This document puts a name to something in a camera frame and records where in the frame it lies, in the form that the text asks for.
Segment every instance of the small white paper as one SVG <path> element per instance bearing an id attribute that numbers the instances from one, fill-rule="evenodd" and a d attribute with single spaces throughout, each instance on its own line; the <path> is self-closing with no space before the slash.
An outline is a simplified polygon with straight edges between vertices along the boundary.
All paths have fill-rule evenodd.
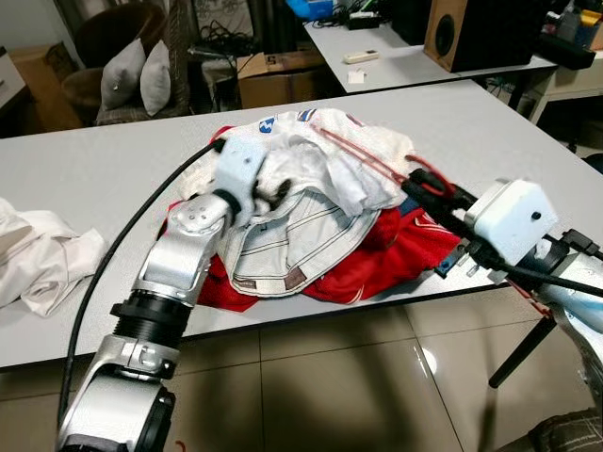
<path id="1" fill-rule="evenodd" d="M 365 78 L 367 78 L 367 73 L 365 73 L 362 69 L 348 72 L 348 83 L 351 85 L 365 83 Z"/>

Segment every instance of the robotic arm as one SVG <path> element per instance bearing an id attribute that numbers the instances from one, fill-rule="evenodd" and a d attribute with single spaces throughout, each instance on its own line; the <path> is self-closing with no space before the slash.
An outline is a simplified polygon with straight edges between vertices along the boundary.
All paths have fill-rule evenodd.
<path id="1" fill-rule="evenodd" d="M 221 151 L 213 193 L 170 211 L 167 230 L 147 255 L 129 299 L 111 310 L 120 320 L 103 340 L 62 421 L 57 450 L 163 450 L 175 397 L 161 381 L 173 376 L 178 344 L 218 242 L 253 214 L 264 158 L 261 146 L 230 138 Z M 557 217 L 542 189 L 526 181 L 498 182 L 477 199 L 436 170 L 417 169 L 401 188 L 463 239 L 438 274 L 446 277 L 468 254 L 493 270 L 496 283 L 506 278 L 550 307 L 582 354 L 600 411 L 603 255 L 598 247 L 576 232 L 562 240 L 550 237 Z"/>

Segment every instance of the crumpled white cloth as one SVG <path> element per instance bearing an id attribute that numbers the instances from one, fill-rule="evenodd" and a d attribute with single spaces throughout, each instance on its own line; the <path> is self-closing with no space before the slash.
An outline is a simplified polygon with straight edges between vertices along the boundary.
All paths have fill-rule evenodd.
<path id="1" fill-rule="evenodd" d="M 407 136 L 365 125 L 343 111 L 324 108 L 287 112 L 235 127 L 221 137 L 259 140 L 268 150 L 258 189 L 274 194 L 284 180 L 291 188 L 273 211 L 256 201 L 249 225 L 231 229 L 218 254 L 236 291 L 279 297 L 302 291 L 339 263 L 364 239 L 381 209 L 406 198 L 399 184 L 317 131 L 323 128 L 408 175 L 413 153 Z M 219 155 L 211 153 L 186 171 L 184 199 L 212 190 Z"/>
<path id="2" fill-rule="evenodd" d="M 17 212 L 0 198 L 0 307 L 21 298 L 48 316 L 105 251 L 96 230 L 78 235 L 53 212 Z"/>

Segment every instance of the tiled floor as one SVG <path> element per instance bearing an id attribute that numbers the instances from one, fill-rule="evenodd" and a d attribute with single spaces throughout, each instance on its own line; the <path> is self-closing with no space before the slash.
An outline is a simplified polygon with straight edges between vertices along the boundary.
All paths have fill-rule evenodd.
<path id="1" fill-rule="evenodd" d="M 494 450 L 592 405 L 560 331 L 488 388 L 537 318 L 505 288 L 186 343 L 165 450 Z M 0 450 L 53 450 L 59 374 L 0 374 Z"/>

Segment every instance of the gray cushion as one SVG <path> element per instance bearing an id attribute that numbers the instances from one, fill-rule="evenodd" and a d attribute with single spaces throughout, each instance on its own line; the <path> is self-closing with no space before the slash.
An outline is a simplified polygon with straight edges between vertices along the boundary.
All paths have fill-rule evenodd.
<path id="1" fill-rule="evenodd" d="M 168 47 L 160 40 L 149 54 L 140 76 L 140 95 L 147 113 L 156 115 L 168 104 L 170 93 L 170 56 Z"/>
<path id="2" fill-rule="evenodd" d="M 124 105 L 137 91 L 146 57 L 140 39 L 132 41 L 103 69 L 101 98 L 105 109 Z"/>

